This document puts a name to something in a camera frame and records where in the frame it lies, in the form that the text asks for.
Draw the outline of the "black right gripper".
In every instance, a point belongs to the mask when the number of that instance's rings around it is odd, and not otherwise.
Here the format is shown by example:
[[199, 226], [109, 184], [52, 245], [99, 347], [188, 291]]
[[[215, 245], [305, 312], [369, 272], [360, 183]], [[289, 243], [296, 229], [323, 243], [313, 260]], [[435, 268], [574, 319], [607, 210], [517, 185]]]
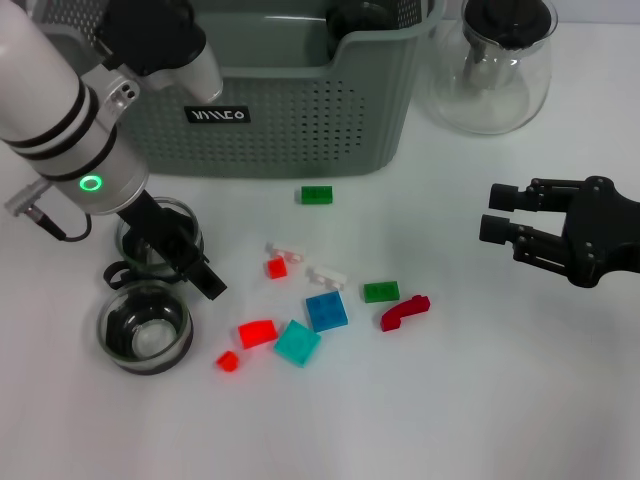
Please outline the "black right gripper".
[[534, 178], [519, 191], [493, 184], [489, 208], [507, 212], [566, 213], [563, 236], [491, 215], [481, 218], [479, 240], [513, 247], [513, 259], [593, 288], [611, 272], [640, 274], [640, 202], [621, 195], [614, 182], [592, 176], [584, 182]]

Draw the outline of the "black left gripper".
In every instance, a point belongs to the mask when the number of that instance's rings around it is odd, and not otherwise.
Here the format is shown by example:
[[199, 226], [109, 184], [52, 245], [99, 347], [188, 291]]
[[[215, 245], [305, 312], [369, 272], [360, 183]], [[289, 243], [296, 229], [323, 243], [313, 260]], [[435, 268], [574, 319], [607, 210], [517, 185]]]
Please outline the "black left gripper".
[[118, 215], [131, 227], [127, 229], [127, 262], [137, 272], [173, 275], [163, 258], [177, 258], [176, 273], [209, 300], [215, 300], [227, 289], [193, 236], [148, 192], [142, 192]]

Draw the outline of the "glass teacup black base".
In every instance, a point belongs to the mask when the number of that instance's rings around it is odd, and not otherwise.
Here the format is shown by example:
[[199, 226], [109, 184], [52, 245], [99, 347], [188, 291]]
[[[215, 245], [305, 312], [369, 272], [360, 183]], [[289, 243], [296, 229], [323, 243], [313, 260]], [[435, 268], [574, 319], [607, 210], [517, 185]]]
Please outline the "glass teacup black base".
[[[199, 248], [200, 251], [204, 250], [204, 239], [200, 229], [200, 225], [194, 211], [184, 202], [171, 198], [171, 197], [155, 197], [154, 200], [159, 204], [159, 206], [169, 214], [172, 219], [178, 221], [178, 223], [191, 235], [194, 243]], [[127, 229], [131, 228], [128, 226], [123, 220], [120, 220], [115, 233], [115, 245], [116, 248], [123, 258], [124, 261], [127, 262]], [[173, 275], [146, 275], [150, 277], [159, 277], [160, 279], [168, 280], [169, 278], [173, 278], [176, 276], [175, 272]]]
[[176, 366], [188, 353], [194, 324], [175, 276], [142, 274], [125, 262], [108, 266], [103, 279], [114, 290], [97, 316], [102, 350], [122, 370], [150, 376]]
[[330, 56], [340, 41], [356, 31], [379, 31], [396, 28], [393, 0], [336, 0], [325, 13]]

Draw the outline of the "grey perforated storage bin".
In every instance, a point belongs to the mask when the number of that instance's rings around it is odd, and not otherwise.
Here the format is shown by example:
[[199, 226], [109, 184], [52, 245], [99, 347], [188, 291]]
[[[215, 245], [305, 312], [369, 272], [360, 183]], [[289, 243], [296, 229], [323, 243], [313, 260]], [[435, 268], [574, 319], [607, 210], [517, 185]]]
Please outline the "grey perforated storage bin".
[[393, 0], [396, 28], [346, 35], [328, 54], [336, 0], [190, 0], [224, 78], [200, 105], [145, 93], [121, 132], [158, 174], [235, 178], [364, 175], [394, 157], [419, 52], [446, 0]]

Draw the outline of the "white toy brick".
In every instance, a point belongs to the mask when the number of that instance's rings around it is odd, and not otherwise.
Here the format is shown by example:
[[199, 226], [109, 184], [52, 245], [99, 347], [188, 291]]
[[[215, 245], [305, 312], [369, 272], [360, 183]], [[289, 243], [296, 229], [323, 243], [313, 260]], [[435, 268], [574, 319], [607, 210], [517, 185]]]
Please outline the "white toy brick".
[[300, 264], [305, 259], [305, 249], [299, 246], [283, 244], [282, 242], [268, 242], [266, 250], [273, 257], [282, 257], [291, 264]]
[[330, 268], [314, 265], [307, 268], [307, 276], [312, 284], [328, 290], [342, 291], [347, 284], [347, 276]]

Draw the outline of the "glass carafe black lid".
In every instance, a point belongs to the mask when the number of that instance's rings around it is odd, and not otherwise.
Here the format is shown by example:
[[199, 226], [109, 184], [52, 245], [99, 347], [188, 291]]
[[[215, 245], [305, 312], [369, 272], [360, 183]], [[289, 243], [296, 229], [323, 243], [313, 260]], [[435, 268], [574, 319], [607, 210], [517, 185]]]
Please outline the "glass carafe black lid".
[[530, 122], [550, 88], [557, 25], [551, 0], [463, 0], [437, 45], [430, 84], [436, 112], [451, 126], [482, 135]]

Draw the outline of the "dark red arched brick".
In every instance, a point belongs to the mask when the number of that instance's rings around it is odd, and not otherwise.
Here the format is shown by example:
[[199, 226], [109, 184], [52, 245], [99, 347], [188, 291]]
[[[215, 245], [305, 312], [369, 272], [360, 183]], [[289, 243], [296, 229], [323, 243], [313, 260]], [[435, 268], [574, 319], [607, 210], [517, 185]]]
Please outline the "dark red arched brick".
[[383, 332], [399, 329], [405, 318], [426, 313], [430, 307], [431, 301], [428, 296], [415, 295], [385, 312], [381, 316], [380, 328]]

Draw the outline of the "green rectangular toy brick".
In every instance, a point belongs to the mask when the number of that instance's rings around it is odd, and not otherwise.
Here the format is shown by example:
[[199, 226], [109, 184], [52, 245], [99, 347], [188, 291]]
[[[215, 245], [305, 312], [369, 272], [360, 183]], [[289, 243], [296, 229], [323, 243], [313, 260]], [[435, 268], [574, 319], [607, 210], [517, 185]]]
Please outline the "green rectangular toy brick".
[[331, 186], [302, 186], [300, 203], [303, 205], [330, 205], [333, 203]]
[[400, 299], [399, 284], [397, 281], [364, 284], [363, 297], [366, 303], [398, 301]]

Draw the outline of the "teal square toy brick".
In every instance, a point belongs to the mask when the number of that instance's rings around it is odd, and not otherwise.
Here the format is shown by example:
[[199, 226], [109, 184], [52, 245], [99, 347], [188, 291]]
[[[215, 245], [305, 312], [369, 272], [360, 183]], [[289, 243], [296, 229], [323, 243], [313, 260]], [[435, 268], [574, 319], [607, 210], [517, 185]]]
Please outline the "teal square toy brick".
[[321, 336], [291, 320], [274, 345], [274, 351], [297, 367], [304, 368], [319, 346]]

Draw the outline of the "blue square toy brick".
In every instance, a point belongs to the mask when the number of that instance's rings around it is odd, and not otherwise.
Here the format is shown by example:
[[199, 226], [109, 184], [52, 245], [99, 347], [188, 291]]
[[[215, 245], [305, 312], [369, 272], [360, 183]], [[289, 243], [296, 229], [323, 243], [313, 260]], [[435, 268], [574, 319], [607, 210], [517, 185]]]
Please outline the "blue square toy brick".
[[305, 300], [311, 327], [315, 333], [346, 326], [348, 317], [339, 291]]

